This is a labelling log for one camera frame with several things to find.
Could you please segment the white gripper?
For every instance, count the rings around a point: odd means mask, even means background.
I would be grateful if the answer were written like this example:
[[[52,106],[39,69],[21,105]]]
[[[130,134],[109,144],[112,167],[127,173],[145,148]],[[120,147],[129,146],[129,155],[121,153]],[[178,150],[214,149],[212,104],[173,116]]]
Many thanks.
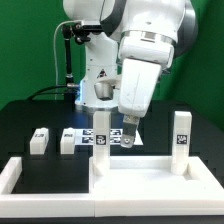
[[[119,112],[125,115],[120,142],[122,147],[133,147],[140,118],[148,110],[160,74],[159,64],[128,58],[123,61],[118,102]]]

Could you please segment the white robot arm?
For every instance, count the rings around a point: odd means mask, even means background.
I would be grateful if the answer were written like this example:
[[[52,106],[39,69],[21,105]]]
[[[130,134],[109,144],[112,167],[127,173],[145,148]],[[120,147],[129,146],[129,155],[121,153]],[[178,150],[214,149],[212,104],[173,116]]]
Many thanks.
[[[121,145],[134,145],[156,84],[197,36],[191,0],[63,0],[86,47],[86,72],[76,104],[124,115]]]

